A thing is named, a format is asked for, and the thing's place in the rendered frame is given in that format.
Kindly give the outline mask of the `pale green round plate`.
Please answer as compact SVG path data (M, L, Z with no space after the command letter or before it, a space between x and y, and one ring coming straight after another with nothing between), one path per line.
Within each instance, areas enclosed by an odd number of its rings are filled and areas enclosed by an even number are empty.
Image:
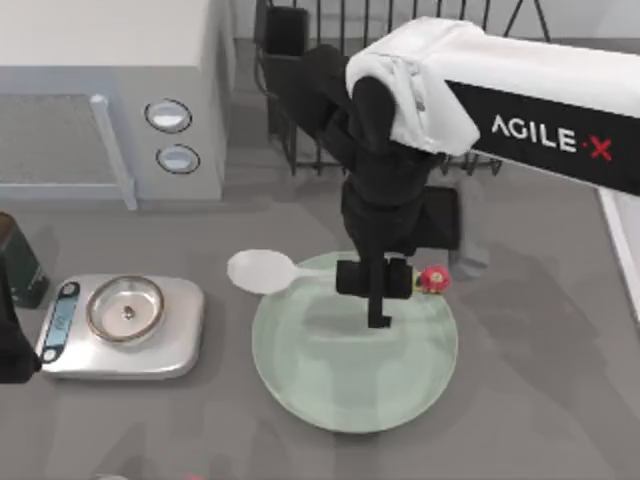
M441 295L387 300L390 327L367 325L367 302L326 280L263 298L252 322L255 369L289 413L350 434L390 430L443 395L458 359L458 328Z

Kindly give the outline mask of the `small red toy figure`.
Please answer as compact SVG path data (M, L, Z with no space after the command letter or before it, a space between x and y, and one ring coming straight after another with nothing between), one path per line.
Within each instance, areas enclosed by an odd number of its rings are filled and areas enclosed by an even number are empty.
M451 285L449 270L442 265L427 266L415 275L414 290L440 295Z

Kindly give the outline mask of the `white plastic spoon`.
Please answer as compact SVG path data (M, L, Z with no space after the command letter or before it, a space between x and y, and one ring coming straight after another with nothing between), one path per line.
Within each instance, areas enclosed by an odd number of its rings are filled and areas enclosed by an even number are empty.
M333 269L307 268L270 249L236 252L227 261L227 277L236 287L257 295L283 292L299 280L333 281Z

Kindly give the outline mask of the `silver kitchen scale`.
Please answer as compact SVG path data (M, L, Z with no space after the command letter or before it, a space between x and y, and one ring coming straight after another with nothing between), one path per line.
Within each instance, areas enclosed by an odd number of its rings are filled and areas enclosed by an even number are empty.
M133 319L122 318L125 306ZM205 295L189 280L76 275L57 288L35 351L52 377L175 378L196 363L204 313Z

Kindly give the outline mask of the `small microwave knob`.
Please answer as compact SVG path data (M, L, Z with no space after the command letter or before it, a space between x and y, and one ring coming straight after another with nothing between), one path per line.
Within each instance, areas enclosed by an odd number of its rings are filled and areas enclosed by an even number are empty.
M175 175L188 175L196 171L201 160L195 150L187 145L175 144L159 149L155 159L166 172Z

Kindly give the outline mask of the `large microwave knob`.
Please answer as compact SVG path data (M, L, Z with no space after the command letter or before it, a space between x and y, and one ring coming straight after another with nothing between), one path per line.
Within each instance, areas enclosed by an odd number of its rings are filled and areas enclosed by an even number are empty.
M177 134L191 126L192 113L189 108L174 99L162 99L144 108L147 123L159 132Z

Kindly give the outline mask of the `white furniture edge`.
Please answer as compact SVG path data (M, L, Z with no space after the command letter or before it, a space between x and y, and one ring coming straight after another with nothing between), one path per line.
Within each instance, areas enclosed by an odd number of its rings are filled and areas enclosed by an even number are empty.
M640 199L606 189L599 189L598 196L640 330Z

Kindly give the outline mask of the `black box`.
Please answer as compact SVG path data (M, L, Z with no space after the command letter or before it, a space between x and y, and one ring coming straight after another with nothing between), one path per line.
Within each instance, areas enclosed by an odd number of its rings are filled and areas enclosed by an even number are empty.
M274 6L267 9L263 48L267 54L299 57L307 49L309 12L304 8Z

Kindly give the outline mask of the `dark green can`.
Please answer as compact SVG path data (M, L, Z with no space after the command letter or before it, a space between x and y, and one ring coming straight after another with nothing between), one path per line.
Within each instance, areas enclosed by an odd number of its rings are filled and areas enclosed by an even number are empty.
M38 308L50 280L16 220L4 212L0 212L0 258L14 304L19 308Z

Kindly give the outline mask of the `pale microwave oven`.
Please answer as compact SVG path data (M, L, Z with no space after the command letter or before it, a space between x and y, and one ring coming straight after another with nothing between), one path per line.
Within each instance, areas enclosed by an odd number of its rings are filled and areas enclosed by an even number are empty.
M89 98L113 129L146 202L221 198L236 55L228 0L0 0L0 200L120 200ZM152 128L144 108L185 104L191 126ZM164 171L182 144L201 164Z

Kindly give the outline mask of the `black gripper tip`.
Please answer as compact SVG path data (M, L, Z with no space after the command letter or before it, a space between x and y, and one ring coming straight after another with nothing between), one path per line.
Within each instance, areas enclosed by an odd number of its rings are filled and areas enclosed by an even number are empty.
M0 257L0 384L26 384L41 368L41 360L18 320L5 262Z

